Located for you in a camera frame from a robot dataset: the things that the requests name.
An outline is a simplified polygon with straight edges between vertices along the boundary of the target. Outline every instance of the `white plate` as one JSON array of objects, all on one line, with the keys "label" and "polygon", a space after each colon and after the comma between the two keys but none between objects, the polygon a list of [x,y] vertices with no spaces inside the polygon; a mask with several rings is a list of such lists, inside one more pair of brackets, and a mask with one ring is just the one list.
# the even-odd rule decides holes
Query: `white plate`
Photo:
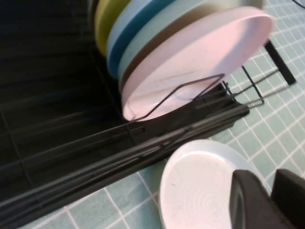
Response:
[{"label": "white plate", "polygon": [[[198,7],[201,11],[192,12]],[[132,39],[119,64],[120,92],[136,66],[165,39],[194,22],[198,14],[211,13],[239,6],[261,8],[263,0],[176,0],[153,17]]]},{"label": "white plate", "polygon": [[[133,71],[122,92],[127,120],[148,114],[177,86],[202,78],[228,76],[268,39],[272,18],[254,7],[206,16],[183,28],[152,51]],[[149,120],[189,103],[215,79],[183,87],[152,112]]]},{"label": "white plate", "polygon": [[165,229],[229,229],[232,174],[249,170],[239,153],[211,140],[195,140],[178,148],[161,178],[159,205]]}]

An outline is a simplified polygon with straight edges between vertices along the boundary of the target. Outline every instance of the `dish rack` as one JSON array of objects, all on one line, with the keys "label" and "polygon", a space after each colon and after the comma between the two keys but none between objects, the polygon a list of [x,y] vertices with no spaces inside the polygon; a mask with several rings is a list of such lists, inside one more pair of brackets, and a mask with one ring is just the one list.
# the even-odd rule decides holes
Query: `dish rack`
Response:
[{"label": "dish rack", "polygon": [[[278,70],[254,82],[243,67],[249,86],[240,92],[222,82],[167,115],[127,122],[117,82],[88,30],[86,4],[0,3],[0,228],[29,223],[167,158],[187,141],[225,130],[295,83],[269,41],[265,49]],[[257,84],[277,72],[287,86],[262,95]],[[251,88],[257,99],[238,103],[235,97]]]}]

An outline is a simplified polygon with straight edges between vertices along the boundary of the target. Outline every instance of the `black wire frame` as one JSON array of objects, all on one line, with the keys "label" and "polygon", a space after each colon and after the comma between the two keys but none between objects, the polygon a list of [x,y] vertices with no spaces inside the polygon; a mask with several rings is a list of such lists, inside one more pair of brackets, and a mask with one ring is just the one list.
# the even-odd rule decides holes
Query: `black wire frame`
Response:
[{"label": "black wire frame", "polygon": [[[80,171],[76,172],[72,176],[73,178],[66,177],[65,181],[63,181],[63,180],[57,181],[56,185],[47,184],[44,187],[36,188],[30,192],[24,193],[20,197],[15,197],[12,199],[8,199],[7,201],[1,202],[0,209],[5,208],[5,212],[3,211],[0,213],[0,219],[1,219],[0,225],[1,226],[7,225],[8,223],[13,223],[15,220],[18,220],[18,219],[26,220],[26,217],[28,214],[30,214],[33,211],[37,211],[37,210],[41,211],[41,208],[44,209],[43,206],[48,206],[51,203],[53,203],[53,205],[52,205],[52,207],[47,208],[48,212],[55,210],[58,207],[55,207],[56,204],[54,204],[54,202],[57,204],[59,204],[59,202],[60,202],[62,204],[62,198],[67,198],[67,197],[69,197],[69,194],[74,193],[76,191],[82,192],[82,190],[85,190],[84,187],[87,187],[87,191],[88,190],[93,191],[92,188],[96,186],[96,182],[100,179],[103,180],[100,184],[107,185],[107,184],[109,184],[110,181],[113,182],[119,178],[122,178],[122,176],[128,175],[129,172],[133,172],[134,170],[131,169],[132,167],[138,167],[138,165],[140,165],[140,164],[145,165],[145,163],[146,163],[145,160],[148,160],[148,161],[150,160],[151,163],[155,162],[155,160],[152,160],[151,157],[160,159],[160,158],[163,158],[164,156],[169,156],[170,149],[174,149],[174,148],[176,148],[175,146],[179,146],[181,143],[183,143],[184,139],[192,139],[192,138],[194,138],[194,136],[196,136],[200,133],[203,133],[205,130],[219,128],[220,125],[227,124],[228,122],[230,122],[230,120],[234,119],[234,117],[242,116],[242,113],[245,113],[245,110],[263,105],[265,98],[267,98],[273,94],[276,94],[280,91],[283,91],[283,90],[287,89],[289,86],[293,85],[296,82],[295,78],[292,76],[289,69],[287,68],[287,66],[283,62],[282,58],[279,56],[279,54],[277,53],[276,49],[274,48],[274,46],[272,45],[272,43],[270,41],[267,42],[267,44],[265,45],[265,48],[266,48],[267,52],[269,53],[269,55],[271,56],[271,58],[273,59],[273,61],[275,62],[278,69],[270,72],[264,78],[254,82],[252,80],[252,78],[250,77],[250,74],[248,73],[248,71],[244,67],[242,67],[242,69],[244,70],[246,76],[248,77],[248,79],[250,81],[250,85],[248,87],[242,89],[240,92],[232,93],[228,87],[228,84],[225,82],[222,82],[222,84],[224,85],[225,91],[228,93],[228,95],[225,96],[224,98],[220,98],[220,99],[216,99],[216,100],[207,102],[207,100],[206,100],[207,97],[209,97],[211,95],[206,95],[205,92],[210,87],[213,87],[213,86],[215,86],[215,84],[219,83],[221,81],[221,79],[224,77],[223,74],[211,76],[211,77],[208,77],[205,79],[200,79],[200,80],[196,80],[196,81],[192,81],[192,82],[188,82],[188,83],[184,83],[184,84],[181,84],[178,87],[176,87],[171,93],[169,93],[158,105],[156,105],[144,117],[132,120],[130,122],[126,122],[120,126],[114,127],[113,129],[119,128],[119,127],[126,127],[127,130],[129,130],[129,125],[131,123],[140,121],[141,119],[148,117],[155,109],[157,109],[160,105],[162,105],[162,103],[164,103],[164,101],[166,101],[166,99],[168,99],[171,95],[173,95],[175,92],[177,92],[177,90],[179,90],[185,86],[194,84],[194,83],[200,83],[205,80],[210,80],[210,79],[214,79],[214,78],[215,78],[215,81],[210,85],[210,87],[203,90],[201,93],[199,93],[190,102],[190,104],[195,103],[196,101],[200,101],[200,100],[203,101],[202,105],[207,106],[207,107],[210,105],[213,105],[213,104],[227,103],[228,101],[230,101],[232,99],[235,100],[236,96],[246,92],[247,90],[249,90],[251,88],[254,88],[255,91],[257,92],[257,94],[258,94],[257,99],[248,102],[247,104],[245,104],[245,106],[232,107],[231,109],[226,108],[223,110],[220,109],[213,116],[205,118],[205,119],[201,120],[200,122],[194,123],[192,125],[180,128],[176,131],[171,131],[169,128],[166,132],[163,133],[163,135],[161,135],[161,136],[157,137],[156,139],[153,139],[149,142],[145,142],[145,143],[137,145],[136,142],[134,141],[135,147],[128,149],[122,153],[117,153],[116,155],[114,155],[114,157],[112,158],[112,161],[109,163],[104,164],[103,162],[98,162],[97,164],[92,165],[91,167],[88,167],[86,171],[84,170],[82,172],[80,172]],[[263,82],[264,80],[267,80],[269,77],[276,74],[277,72],[280,72],[282,74],[282,76],[285,78],[285,80],[287,81],[287,86],[283,86],[282,88],[277,89],[276,91],[273,91],[268,94],[261,94],[257,85],[259,83]],[[182,119],[179,119],[178,122],[181,122],[183,119],[185,119],[187,117],[188,117],[187,115],[184,116]],[[128,131],[128,133],[130,134],[130,138],[132,139],[133,138],[132,133],[130,131]],[[75,142],[70,142],[68,144],[64,144],[64,145],[61,145],[58,147],[66,147],[71,144],[75,144]],[[54,150],[54,149],[47,150],[47,151],[41,152],[41,153],[46,154],[52,150]],[[12,166],[13,164],[20,163],[22,170],[23,170],[24,174],[26,175],[27,181],[28,181],[29,185],[31,185],[32,184],[31,177],[30,177],[29,173],[27,172],[27,169],[25,167],[25,162],[33,156],[30,156],[28,158],[18,157],[19,158],[18,161],[11,163],[11,164],[1,166],[0,173],[3,172],[8,167]],[[24,208],[23,211],[16,212],[16,209],[21,209],[21,208]]]}]

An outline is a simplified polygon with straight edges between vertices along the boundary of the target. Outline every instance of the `tile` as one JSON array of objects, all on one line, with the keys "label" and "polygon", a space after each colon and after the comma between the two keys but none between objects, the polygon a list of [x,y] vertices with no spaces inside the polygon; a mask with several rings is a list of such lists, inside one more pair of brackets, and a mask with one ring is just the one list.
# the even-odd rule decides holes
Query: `tile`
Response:
[{"label": "tile", "polygon": [[250,59],[244,64],[245,69],[251,74],[251,77],[259,75],[262,71],[258,68],[254,60]]},{"label": "tile", "polygon": [[51,216],[53,216],[55,214],[58,214],[60,212],[62,212],[62,214],[63,214],[63,209],[62,208],[59,209],[59,210],[56,210],[56,211],[54,211],[54,212],[52,212],[50,214],[47,214],[47,215],[45,215],[45,216],[43,216],[43,217],[41,217],[41,218],[39,218],[39,219],[37,219],[37,220],[27,224],[27,225],[24,225],[20,229],[31,229],[31,228],[35,227],[36,225],[42,223],[43,221],[49,219]]},{"label": "tile", "polygon": [[155,193],[159,190],[162,172],[165,167],[165,161],[160,161],[140,171],[141,176],[145,180],[149,190]]},{"label": "tile", "polygon": [[159,210],[150,200],[125,217],[131,229],[162,229]]},{"label": "tile", "polygon": [[75,227],[69,216],[64,213],[48,222],[46,225],[40,227],[40,229],[75,229]]},{"label": "tile", "polygon": [[232,139],[233,139],[233,136],[228,130],[223,130],[222,132],[217,133],[212,136],[212,140],[218,141],[218,142],[221,142],[224,144],[231,141]]},{"label": "tile", "polygon": [[281,97],[281,99],[283,99],[285,103],[291,101],[294,98],[294,96],[289,92],[289,90],[284,90],[278,95]]},{"label": "tile", "polygon": [[283,132],[286,129],[284,123],[276,114],[267,118],[266,122],[268,123],[268,125],[276,135]]},{"label": "tile", "polygon": [[285,132],[282,136],[279,137],[278,140],[282,143],[289,154],[297,148],[297,143],[288,132]]},{"label": "tile", "polygon": [[272,69],[270,63],[263,55],[254,58],[254,62],[257,64],[258,68],[264,73]]},{"label": "tile", "polygon": [[249,157],[254,155],[258,152],[262,145],[259,143],[257,138],[254,136],[252,131],[249,131],[238,138],[238,142],[244,148],[245,152],[248,154]]},{"label": "tile", "polygon": [[271,132],[266,122],[262,122],[261,124],[254,127],[253,131],[263,145],[266,145],[268,142],[275,138],[275,135]]},{"label": "tile", "polygon": [[274,112],[273,108],[268,103],[265,103],[262,106],[258,106],[256,109],[263,118]]},{"label": "tile", "polygon": [[280,73],[274,73],[272,76],[268,78],[268,82],[274,88],[286,84],[285,80],[283,79],[283,76]]},{"label": "tile", "polygon": [[250,114],[247,115],[244,120],[248,124],[249,127],[253,126],[254,124],[260,122],[262,120],[261,116],[259,115],[258,111],[255,109],[252,109],[250,111]]},{"label": "tile", "polygon": [[120,217],[105,190],[71,208],[70,213],[80,229],[104,228]]},{"label": "tile", "polygon": [[275,169],[275,164],[264,150],[256,155],[252,161],[263,177],[268,176]]},{"label": "tile", "polygon": [[300,106],[305,109],[305,96],[302,95],[300,97],[297,98],[297,101],[299,102]]},{"label": "tile", "polygon": [[273,173],[268,179],[267,179],[267,183],[270,186],[271,190],[273,188],[273,183],[275,181],[275,173]]},{"label": "tile", "polygon": [[257,84],[259,91],[262,94],[266,94],[268,92],[271,92],[273,90],[273,87],[271,86],[271,84],[269,83],[268,80],[264,80],[260,83]]},{"label": "tile", "polygon": [[293,101],[292,103],[288,104],[287,107],[295,118],[299,118],[304,114],[304,111],[297,101]]},{"label": "tile", "polygon": [[300,94],[302,94],[302,89],[299,85],[294,85],[290,88],[290,92],[295,96],[299,96]]},{"label": "tile", "polygon": [[249,127],[247,126],[246,122],[244,119],[240,119],[234,123],[234,126],[230,128],[231,133],[233,136],[237,137],[244,131],[248,130]]},{"label": "tile", "polygon": [[117,222],[116,224],[114,224],[109,229],[127,229],[127,227],[126,227],[125,223],[121,220],[121,221]]},{"label": "tile", "polygon": [[109,185],[107,190],[122,214],[149,197],[146,187],[136,173]]},{"label": "tile", "polygon": [[279,115],[279,117],[282,119],[282,121],[286,126],[290,126],[295,121],[295,118],[289,112],[287,107],[284,107],[281,110],[279,110],[277,114]]},{"label": "tile", "polygon": [[290,159],[284,162],[284,164],[281,166],[281,168],[285,168],[290,170],[291,172],[300,175],[300,171],[295,167],[295,165],[292,163]]},{"label": "tile", "polygon": [[305,171],[305,154],[301,149],[298,149],[293,155],[292,159],[299,166],[299,168],[304,172]]},{"label": "tile", "polygon": [[305,141],[305,131],[298,123],[290,128],[290,132],[299,144]]},{"label": "tile", "polygon": [[277,165],[281,164],[288,157],[288,154],[277,140],[272,142],[271,145],[266,148],[266,151]]},{"label": "tile", "polygon": [[275,110],[284,105],[284,102],[281,100],[281,98],[277,94],[272,95],[269,98],[267,98],[267,101],[269,102],[270,106]]},{"label": "tile", "polygon": [[290,45],[284,47],[284,50],[285,50],[286,54],[289,56],[290,60],[298,57],[298,54],[295,52],[295,50]]},{"label": "tile", "polygon": [[305,128],[305,117],[301,118],[301,120],[299,121],[299,124]]},{"label": "tile", "polygon": [[246,159],[248,158],[248,156],[246,155],[246,153],[244,152],[244,150],[241,148],[241,146],[238,144],[237,141],[231,142],[228,146],[233,148],[234,150],[236,150],[244,158],[246,158]]},{"label": "tile", "polygon": [[292,75],[294,75],[294,76],[297,76],[300,73],[299,70],[296,68],[294,62],[288,63],[287,67],[289,68],[289,70],[291,71]]}]

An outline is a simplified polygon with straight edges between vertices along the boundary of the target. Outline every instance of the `blue plate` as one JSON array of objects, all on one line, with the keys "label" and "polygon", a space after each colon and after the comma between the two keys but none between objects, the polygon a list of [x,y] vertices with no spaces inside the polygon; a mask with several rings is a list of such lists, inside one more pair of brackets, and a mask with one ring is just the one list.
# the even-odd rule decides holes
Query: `blue plate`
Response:
[{"label": "blue plate", "polygon": [[118,79],[121,57],[137,32],[174,0],[132,0],[113,25],[107,40],[107,68]]}]

